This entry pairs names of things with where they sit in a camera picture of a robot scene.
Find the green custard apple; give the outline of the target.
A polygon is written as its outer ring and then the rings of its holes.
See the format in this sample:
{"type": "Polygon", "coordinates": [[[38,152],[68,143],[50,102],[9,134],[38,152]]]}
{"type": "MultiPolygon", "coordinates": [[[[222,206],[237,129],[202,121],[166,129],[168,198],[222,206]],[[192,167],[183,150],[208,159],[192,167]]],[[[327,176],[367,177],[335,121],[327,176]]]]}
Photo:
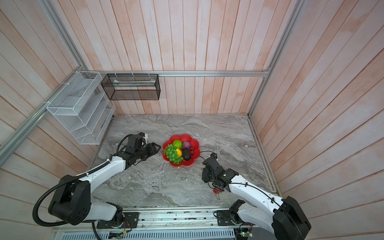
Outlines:
{"type": "Polygon", "coordinates": [[[176,149],[181,150],[182,147],[183,147],[183,142],[182,142],[181,140],[174,140],[174,141],[173,141],[173,146],[174,146],[176,149]]]}

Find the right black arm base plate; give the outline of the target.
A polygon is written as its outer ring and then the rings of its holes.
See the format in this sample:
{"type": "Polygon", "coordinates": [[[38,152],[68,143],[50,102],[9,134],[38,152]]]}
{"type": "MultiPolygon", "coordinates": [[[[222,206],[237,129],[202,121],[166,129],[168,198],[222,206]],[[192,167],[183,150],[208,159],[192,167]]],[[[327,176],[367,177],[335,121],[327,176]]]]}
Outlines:
{"type": "Polygon", "coordinates": [[[219,226],[240,226],[246,223],[254,224],[258,217],[250,211],[219,210],[214,212],[219,226]]]}

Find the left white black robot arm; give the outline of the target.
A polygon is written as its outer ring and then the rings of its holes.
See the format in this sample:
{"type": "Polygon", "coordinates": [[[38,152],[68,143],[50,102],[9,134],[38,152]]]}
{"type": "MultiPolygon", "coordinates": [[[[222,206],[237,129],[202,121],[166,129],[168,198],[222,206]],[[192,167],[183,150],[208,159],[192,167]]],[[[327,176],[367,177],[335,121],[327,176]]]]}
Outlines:
{"type": "Polygon", "coordinates": [[[148,143],[147,139],[145,133],[127,135],[104,163],[83,174],[63,177],[53,190],[49,214],[74,226],[83,222],[105,221],[113,228],[121,227],[125,218],[123,208],[112,203],[92,203],[91,194],[111,177],[158,154],[161,146],[148,143]]]}

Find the green grape bunch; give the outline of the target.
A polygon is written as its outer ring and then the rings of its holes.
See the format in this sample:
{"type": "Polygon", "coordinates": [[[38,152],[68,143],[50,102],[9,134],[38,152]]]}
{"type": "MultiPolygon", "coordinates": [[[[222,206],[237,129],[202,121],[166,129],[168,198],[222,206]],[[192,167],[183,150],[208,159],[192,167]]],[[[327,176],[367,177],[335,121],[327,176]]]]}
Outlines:
{"type": "Polygon", "coordinates": [[[176,148],[173,145],[167,145],[165,147],[164,153],[166,158],[173,164],[179,165],[183,161],[183,157],[179,157],[176,148]]]}

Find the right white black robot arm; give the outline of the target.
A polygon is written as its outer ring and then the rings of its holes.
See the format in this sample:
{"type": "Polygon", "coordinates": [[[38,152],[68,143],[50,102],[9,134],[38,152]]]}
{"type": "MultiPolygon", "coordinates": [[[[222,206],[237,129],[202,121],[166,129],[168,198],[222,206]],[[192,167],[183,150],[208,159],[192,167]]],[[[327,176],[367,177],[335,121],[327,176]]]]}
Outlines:
{"type": "Polygon", "coordinates": [[[224,169],[215,153],[203,161],[202,180],[217,193],[228,191],[238,199],[227,210],[214,213],[218,225],[244,224],[262,228],[278,240],[304,240],[312,225],[301,206],[292,197],[281,198],[269,193],[232,169],[224,169]]]}

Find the purple fig fruit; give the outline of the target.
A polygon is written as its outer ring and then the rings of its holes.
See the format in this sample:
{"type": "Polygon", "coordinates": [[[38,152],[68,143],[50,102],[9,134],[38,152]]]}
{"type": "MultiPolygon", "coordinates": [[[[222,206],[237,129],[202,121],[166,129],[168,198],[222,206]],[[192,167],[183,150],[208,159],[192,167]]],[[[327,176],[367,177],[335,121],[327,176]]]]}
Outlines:
{"type": "Polygon", "coordinates": [[[183,142],[183,149],[190,150],[191,147],[192,147],[192,144],[190,142],[188,142],[188,141],[183,142]]]}

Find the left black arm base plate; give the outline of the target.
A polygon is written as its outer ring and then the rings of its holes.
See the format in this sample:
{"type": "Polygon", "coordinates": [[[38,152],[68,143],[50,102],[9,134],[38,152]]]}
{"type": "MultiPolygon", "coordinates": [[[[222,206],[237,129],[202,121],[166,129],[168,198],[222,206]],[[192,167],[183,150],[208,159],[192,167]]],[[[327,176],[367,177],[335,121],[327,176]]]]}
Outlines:
{"type": "Polygon", "coordinates": [[[139,212],[122,212],[110,221],[98,221],[98,229],[135,229],[138,226],[139,212]]]}

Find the dark avocado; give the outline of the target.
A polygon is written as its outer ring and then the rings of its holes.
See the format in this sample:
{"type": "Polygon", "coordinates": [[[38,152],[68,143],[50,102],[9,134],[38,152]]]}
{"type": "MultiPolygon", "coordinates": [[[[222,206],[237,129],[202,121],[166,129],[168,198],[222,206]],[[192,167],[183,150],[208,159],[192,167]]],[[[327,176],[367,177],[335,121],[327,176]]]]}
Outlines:
{"type": "Polygon", "coordinates": [[[190,150],[188,148],[182,149],[182,157],[185,161],[189,161],[192,158],[190,150]]]}

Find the yellow lemon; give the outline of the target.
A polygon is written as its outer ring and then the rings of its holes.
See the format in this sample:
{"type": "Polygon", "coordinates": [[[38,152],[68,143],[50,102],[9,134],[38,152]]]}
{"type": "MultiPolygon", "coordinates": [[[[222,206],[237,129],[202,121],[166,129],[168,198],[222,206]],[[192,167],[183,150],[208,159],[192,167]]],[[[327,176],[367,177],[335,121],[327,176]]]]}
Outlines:
{"type": "Polygon", "coordinates": [[[180,149],[176,149],[176,152],[177,152],[179,157],[182,157],[183,154],[182,154],[182,151],[180,149]]]}

